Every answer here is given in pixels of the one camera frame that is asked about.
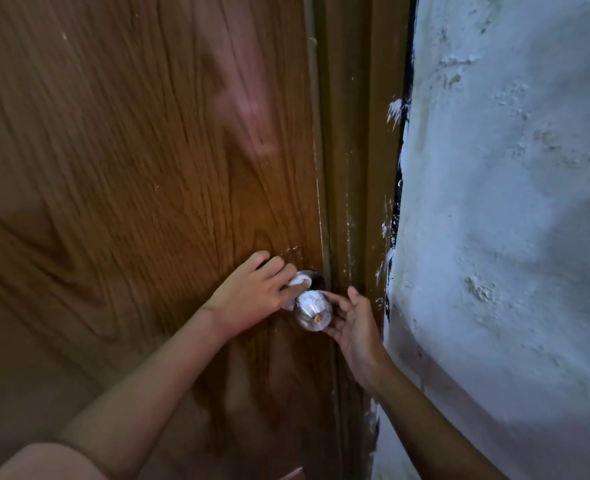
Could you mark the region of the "brown wooden door frame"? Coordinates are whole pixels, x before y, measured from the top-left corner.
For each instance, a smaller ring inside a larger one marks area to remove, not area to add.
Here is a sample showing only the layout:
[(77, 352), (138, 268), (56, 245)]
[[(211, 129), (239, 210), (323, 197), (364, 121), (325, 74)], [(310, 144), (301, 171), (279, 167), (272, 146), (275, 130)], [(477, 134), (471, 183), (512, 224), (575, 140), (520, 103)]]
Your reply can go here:
[(374, 307), (378, 339), (397, 235), (399, 154), (418, 0), (304, 0), (323, 276)]

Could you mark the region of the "pink sleeve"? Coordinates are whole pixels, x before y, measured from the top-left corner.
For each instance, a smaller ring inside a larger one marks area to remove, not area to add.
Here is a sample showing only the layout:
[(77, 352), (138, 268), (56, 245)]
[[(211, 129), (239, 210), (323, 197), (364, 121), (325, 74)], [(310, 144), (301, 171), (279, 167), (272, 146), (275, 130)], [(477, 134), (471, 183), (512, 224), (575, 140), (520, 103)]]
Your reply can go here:
[(77, 450), (55, 443), (30, 444), (0, 467), (0, 480), (109, 480)]

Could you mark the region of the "silver round door knob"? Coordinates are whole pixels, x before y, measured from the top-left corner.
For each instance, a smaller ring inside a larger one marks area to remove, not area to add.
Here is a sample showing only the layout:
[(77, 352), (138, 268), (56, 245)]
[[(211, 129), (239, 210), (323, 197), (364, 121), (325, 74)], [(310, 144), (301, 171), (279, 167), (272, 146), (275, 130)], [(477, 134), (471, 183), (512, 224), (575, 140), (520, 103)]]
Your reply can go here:
[(299, 272), (309, 274), (313, 283), (297, 298), (296, 306), (290, 313), (303, 329), (311, 332), (323, 331), (331, 324), (333, 318), (333, 306), (324, 294), (326, 281), (316, 271), (302, 270), (297, 273)]

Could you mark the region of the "person's right hand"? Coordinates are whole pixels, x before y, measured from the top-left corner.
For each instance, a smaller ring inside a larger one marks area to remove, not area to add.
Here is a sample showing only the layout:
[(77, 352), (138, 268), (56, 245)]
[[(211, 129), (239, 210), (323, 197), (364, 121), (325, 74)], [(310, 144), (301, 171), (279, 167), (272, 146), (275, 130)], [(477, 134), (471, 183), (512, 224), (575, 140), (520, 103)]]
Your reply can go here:
[(374, 320), (371, 302), (363, 296), (363, 310), (355, 315), (347, 296), (325, 291), (334, 306), (334, 318), (325, 332), (339, 345), (355, 380), (371, 395), (377, 395), (392, 366)]

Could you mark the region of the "person's left hand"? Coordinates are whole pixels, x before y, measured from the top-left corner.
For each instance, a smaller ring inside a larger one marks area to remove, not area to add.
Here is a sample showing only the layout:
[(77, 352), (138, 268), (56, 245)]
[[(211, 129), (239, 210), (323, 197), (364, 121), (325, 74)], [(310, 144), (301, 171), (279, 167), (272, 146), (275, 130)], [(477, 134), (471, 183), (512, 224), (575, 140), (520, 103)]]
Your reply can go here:
[(267, 264), (261, 267), (262, 271), (266, 271), (264, 275), (243, 275), (243, 263), (201, 307), (212, 317), (218, 334), (227, 340), (279, 311), (282, 305), (306, 287), (305, 284), (282, 290), (271, 287), (270, 279), (287, 264), (282, 257), (270, 256)]

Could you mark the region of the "white cleaning cloth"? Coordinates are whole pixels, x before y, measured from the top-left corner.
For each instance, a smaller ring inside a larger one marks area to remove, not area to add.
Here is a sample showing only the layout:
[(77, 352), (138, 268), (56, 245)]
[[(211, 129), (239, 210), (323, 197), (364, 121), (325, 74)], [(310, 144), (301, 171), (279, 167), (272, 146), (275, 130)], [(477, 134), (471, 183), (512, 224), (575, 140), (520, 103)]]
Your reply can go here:
[(298, 287), (300, 285), (306, 285), (306, 287), (304, 288), (303, 291), (300, 291), (298, 295), (291, 297), (291, 299), (289, 299), (284, 305), (282, 305), (281, 309), (286, 310), (288, 312), (293, 311), (293, 309), (296, 306), (296, 300), (297, 298), (299, 298), (299, 296), (304, 293), (306, 290), (308, 290), (311, 286), (312, 286), (313, 280), (312, 278), (309, 276), (309, 274), (304, 273), (304, 272), (299, 272), (297, 273), (292, 279), (291, 281), (288, 283), (288, 285), (286, 286), (286, 288), (290, 289), (292, 287)]

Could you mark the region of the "person's left forearm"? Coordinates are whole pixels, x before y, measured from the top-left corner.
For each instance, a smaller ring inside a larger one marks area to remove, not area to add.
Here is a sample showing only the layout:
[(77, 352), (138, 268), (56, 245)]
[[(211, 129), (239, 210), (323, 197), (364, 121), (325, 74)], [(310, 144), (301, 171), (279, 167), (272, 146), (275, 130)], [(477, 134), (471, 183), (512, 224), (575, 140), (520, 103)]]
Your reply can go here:
[(61, 441), (110, 478), (134, 478), (183, 396), (227, 339), (220, 310), (203, 306), (145, 362), (77, 414)]

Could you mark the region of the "person's right forearm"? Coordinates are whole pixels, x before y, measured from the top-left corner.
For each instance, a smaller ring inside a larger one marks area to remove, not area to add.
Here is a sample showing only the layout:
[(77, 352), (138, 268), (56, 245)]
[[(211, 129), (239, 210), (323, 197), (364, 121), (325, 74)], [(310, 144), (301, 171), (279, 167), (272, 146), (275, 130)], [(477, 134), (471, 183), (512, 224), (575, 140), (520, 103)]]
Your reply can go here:
[(358, 371), (422, 480), (508, 480), (390, 359)]

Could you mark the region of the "brown wooden door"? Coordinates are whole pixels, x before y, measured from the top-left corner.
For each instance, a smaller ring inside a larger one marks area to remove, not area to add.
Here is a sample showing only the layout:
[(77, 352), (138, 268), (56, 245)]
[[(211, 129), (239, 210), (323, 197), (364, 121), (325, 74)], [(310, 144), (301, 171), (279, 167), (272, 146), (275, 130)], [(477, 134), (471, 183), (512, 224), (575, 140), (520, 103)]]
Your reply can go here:
[(258, 250), (330, 277), (313, 0), (0, 0), (0, 466)]

